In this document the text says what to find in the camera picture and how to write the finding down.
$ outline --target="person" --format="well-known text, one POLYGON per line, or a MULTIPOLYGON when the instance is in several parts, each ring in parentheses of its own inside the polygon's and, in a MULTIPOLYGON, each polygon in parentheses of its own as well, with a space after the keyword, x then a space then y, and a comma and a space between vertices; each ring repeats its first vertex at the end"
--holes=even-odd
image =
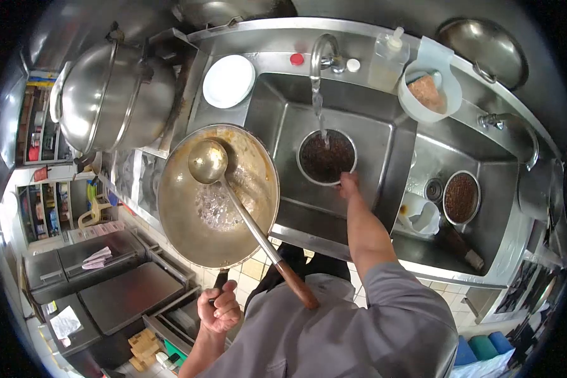
POLYGON ((449 307, 401 266, 388 232, 363 201, 357 175, 343 173, 340 183, 348 203, 348 246, 368 307, 352 302, 355 289, 346 262, 316 253, 304 265, 298 257, 302 249, 282 243, 282 258, 305 279, 320 307, 307 310, 270 269, 249 295, 245 320, 225 352, 226 332, 242 316, 236 283, 227 281, 222 292, 205 290, 198 299, 199 333, 179 378, 449 374, 458 345, 449 307), (314 264, 316 259, 322 262, 314 264), (214 306, 208 303, 212 298, 214 306))

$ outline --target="red bottle cap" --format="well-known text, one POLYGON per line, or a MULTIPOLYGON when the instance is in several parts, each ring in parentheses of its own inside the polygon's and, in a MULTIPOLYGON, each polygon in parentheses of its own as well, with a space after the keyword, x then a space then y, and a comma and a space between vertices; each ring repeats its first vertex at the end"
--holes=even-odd
POLYGON ((299 66, 305 62, 305 57, 303 57, 300 53, 292 54, 289 57, 289 62, 294 66, 299 66))

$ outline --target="stack of plates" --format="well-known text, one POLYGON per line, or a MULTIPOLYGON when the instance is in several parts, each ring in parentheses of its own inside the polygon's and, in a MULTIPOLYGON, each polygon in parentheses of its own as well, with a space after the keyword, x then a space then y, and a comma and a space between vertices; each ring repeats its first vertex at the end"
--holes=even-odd
POLYGON ((204 78, 204 98, 217 108, 240 103, 254 87, 256 72, 248 59, 229 55, 214 63, 204 78))

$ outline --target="plastic chair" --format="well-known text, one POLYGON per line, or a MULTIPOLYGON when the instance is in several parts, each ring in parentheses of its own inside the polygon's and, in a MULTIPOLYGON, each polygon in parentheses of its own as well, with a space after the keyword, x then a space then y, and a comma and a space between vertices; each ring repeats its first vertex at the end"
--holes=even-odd
POLYGON ((78 218, 78 227, 80 230, 99 223, 101 221, 101 210, 111 207, 111 203, 109 203, 105 194, 98 194, 92 199, 91 203, 91 209, 78 218), (89 216, 91 219, 84 222, 84 219, 89 216))

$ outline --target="stainless steel sink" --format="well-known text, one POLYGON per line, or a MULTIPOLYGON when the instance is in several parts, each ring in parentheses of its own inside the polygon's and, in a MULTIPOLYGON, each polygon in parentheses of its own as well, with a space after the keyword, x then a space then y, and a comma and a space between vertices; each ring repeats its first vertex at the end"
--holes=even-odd
MULTIPOLYGON (((397 97, 359 85, 322 80, 325 125, 346 132, 357 147, 363 198, 390 230, 403 196, 416 122, 397 97)), ((282 200, 277 223, 347 244, 346 206, 334 187, 309 182, 295 155, 318 129, 308 76, 263 73, 249 102, 244 127, 265 143, 277 167, 282 200)))
MULTIPOLYGON (((476 175, 481 186, 481 207, 476 217, 457 227, 465 241, 485 262, 485 275, 499 251, 507 228, 519 174, 517 159, 479 132, 451 118, 418 125, 416 163, 410 169, 406 191, 423 195, 431 178, 445 185, 457 170, 476 175)), ((439 249, 431 238, 417 237, 396 223, 391 233, 397 256, 405 261, 469 274, 477 274, 452 254, 439 249)))

